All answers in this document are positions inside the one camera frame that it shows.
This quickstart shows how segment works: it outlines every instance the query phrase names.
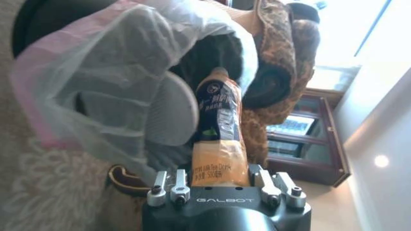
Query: white wall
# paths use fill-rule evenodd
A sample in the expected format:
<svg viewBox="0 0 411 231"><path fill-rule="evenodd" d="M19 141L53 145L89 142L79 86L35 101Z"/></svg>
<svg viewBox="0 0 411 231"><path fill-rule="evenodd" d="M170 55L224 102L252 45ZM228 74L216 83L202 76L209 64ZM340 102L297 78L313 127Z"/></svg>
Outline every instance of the white wall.
<svg viewBox="0 0 411 231"><path fill-rule="evenodd" d="M365 231L409 230L411 70L373 109L345 145L353 177L349 187ZM374 157L385 155L385 168Z"/></svg>
<svg viewBox="0 0 411 231"><path fill-rule="evenodd" d="M392 0L358 55L362 69L333 112L364 231L411 227L411 2ZM385 168L374 157L385 155Z"/></svg>
<svg viewBox="0 0 411 231"><path fill-rule="evenodd" d="M411 66L409 22L411 2L392 0L357 56L361 70L333 112L342 143Z"/></svg>

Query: plastic bag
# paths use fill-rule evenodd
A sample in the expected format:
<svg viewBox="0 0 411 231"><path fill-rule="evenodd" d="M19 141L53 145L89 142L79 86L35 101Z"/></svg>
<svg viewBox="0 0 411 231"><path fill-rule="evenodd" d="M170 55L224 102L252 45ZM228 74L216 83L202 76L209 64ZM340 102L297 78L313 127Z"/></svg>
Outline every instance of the plastic bag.
<svg viewBox="0 0 411 231"><path fill-rule="evenodd" d="M197 0L119 0L39 39L18 56L10 81L41 144L83 149L151 182L143 125L158 84L196 41L226 33L241 41L241 76L253 76L250 35ZM78 91L111 108L97 121L71 108Z"/></svg>

